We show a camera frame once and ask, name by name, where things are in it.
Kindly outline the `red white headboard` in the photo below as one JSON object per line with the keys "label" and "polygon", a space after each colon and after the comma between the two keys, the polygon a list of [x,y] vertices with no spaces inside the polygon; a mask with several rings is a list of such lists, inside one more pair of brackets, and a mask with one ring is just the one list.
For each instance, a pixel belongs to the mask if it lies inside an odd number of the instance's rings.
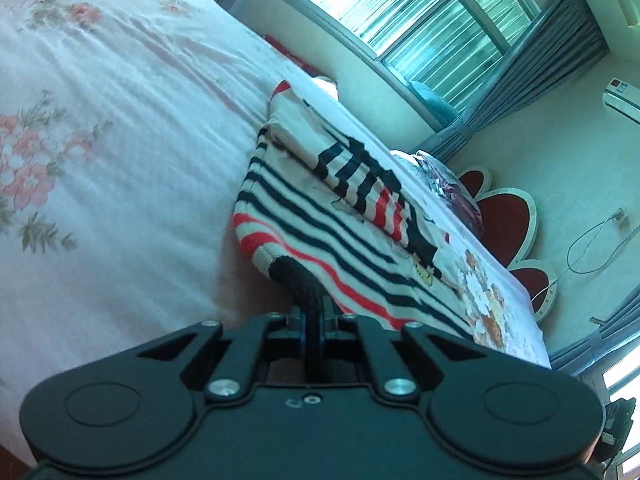
{"label": "red white headboard", "polygon": [[491,174],[482,166],[468,168],[458,178],[480,208],[480,241],[527,290],[540,324],[554,306],[559,274],[550,263],[529,257],[539,224],[533,196],[519,188],[493,188]]}

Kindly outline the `striped knit sweater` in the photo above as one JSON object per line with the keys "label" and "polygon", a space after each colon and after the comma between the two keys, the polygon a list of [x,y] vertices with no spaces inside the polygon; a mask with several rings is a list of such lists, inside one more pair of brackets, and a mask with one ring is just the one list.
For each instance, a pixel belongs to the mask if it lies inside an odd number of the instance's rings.
{"label": "striped knit sweater", "polygon": [[273,276],[291,258],[345,313],[472,339],[451,234],[287,81],[274,88],[268,112],[232,216],[254,266]]}

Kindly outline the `blue-grey curtain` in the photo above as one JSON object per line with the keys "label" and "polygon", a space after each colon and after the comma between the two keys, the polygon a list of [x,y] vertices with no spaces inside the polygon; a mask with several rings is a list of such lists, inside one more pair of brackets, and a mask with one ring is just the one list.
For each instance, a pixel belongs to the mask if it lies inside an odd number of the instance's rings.
{"label": "blue-grey curtain", "polygon": [[552,0],[492,68],[457,119],[418,145],[441,162],[474,134],[539,100],[608,54],[586,0]]}

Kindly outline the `stack of folded bedding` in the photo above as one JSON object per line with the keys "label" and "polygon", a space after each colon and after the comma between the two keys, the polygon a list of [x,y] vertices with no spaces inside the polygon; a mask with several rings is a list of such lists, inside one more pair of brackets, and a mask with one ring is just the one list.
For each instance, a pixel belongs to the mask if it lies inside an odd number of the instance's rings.
{"label": "stack of folded bedding", "polygon": [[476,236],[481,237],[484,224],[480,207],[454,173],[434,156],[424,151],[408,154],[390,151],[402,166],[412,172],[431,192],[440,197],[451,212]]}

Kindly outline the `floral bed sheet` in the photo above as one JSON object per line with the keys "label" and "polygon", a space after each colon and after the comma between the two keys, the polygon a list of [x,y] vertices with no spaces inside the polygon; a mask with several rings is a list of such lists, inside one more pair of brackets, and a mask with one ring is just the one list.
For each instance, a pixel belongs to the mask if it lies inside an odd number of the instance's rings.
{"label": "floral bed sheet", "polygon": [[[268,276],[241,249],[235,203],[281,81],[452,236],[472,339],[378,323],[399,335],[416,402],[378,398],[323,355],[324,309],[349,313],[310,272],[286,258]],[[271,312],[300,317],[299,357],[247,399],[207,403],[222,333]],[[201,446],[306,450],[304,422],[374,460],[414,432],[462,452],[488,436],[474,391],[549,367],[514,276],[213,0],[1,0],[1,444],[41,477],[170,478]]]}

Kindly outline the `white wall air conditioner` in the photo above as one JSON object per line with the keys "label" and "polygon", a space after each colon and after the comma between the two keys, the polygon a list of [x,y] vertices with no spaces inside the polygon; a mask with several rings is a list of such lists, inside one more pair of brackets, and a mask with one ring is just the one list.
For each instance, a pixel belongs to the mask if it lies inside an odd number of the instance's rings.
{"label": "white wall air conditioner", "polygon": [[602,102],[610,110],[640,124],[640,89],[633,84],[613,78],[603,91]]}

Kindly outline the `window with teal frame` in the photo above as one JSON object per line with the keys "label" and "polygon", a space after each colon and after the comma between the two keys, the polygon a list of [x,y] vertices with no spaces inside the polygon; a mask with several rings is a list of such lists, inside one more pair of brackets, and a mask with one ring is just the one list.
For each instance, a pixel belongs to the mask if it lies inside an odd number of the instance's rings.
{"label": "window with teal frame", "polygon": [[448,127],[540,12],[535,0],[283,0]]}

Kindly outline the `red pillow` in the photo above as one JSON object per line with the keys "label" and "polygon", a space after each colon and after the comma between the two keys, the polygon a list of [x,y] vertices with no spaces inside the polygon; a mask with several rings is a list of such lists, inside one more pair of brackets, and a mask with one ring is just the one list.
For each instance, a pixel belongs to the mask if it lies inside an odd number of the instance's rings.
{"label": "red pillow", "polygon": [[270,44],[270,46],[273,47],[274,50],[278,51],[280,54],[282,54],[285,58],[287,58],[296,66],[298,66],[301,70],[303,70],[309,76],[311,77],[326,76],[326,74],[323,73],[322,70],[318,70],[317,67],[314,67],[313,65],[307,63],[302,58],[297,56],[295,53],[288,50],[288,48],[285,47],[284,44],[281,44],[280,41],[278,41],[276,38],[273,38],[273,36],[264,35],[262,36],[262,39],[267,41],[268,44]]}

